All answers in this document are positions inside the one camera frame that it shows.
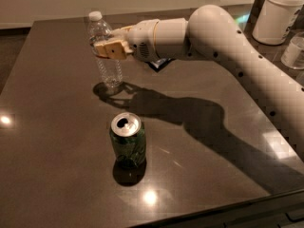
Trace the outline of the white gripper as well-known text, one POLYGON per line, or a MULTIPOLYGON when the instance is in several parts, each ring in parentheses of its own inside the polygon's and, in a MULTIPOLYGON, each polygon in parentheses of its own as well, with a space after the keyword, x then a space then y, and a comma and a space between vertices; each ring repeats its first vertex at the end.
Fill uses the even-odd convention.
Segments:
POLYGON ((155 28, 158 19, 144 20, 132 26, 113 29, 111 39, 94 44, 97 55, 106 59, 124 60, 129 54, 139 61, 153 62, 159 59, 155 50, 155 28))

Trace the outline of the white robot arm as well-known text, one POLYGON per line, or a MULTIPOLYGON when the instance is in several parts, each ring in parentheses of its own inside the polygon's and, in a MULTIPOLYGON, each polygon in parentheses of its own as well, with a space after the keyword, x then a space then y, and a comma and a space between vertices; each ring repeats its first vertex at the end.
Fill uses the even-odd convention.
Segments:
POLYGON ((225 9, 206 5, 189 19, 144 20, 112 30, 93 46, 105 59, 215 61, 237 78, 304 160, 303 86, 258 53, 225 9))

